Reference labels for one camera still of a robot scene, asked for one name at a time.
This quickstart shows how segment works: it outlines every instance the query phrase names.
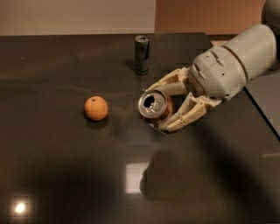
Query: robotic hand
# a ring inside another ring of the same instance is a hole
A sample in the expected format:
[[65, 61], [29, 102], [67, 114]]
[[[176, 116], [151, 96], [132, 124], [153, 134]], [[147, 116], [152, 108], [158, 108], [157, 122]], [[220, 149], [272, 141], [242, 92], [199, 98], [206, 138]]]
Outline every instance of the robotic hand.
[[[191, 66], [167, 74], [140, 97], [138, 109], [153, 128], [179, 130], [229, 101], [277, 63], [277, 40], [265, 24], [254, 25], [221, 47], [197, 56]], [[178, 111], [171, 96], [185, 95]]]

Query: black table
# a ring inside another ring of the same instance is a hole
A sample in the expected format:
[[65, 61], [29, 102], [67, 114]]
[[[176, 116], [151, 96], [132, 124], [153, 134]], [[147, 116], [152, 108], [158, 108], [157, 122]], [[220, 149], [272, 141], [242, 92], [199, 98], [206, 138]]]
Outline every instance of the black table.
[[[279, 222], [280, 143], [243, 91], [168, 135], [138, 114], [207, 36], [148, 35], [146, 76], [135, 36], [0, 38], [0, 223]], [[108, 102], [101, 122], [84, 116], [92, 95]]]

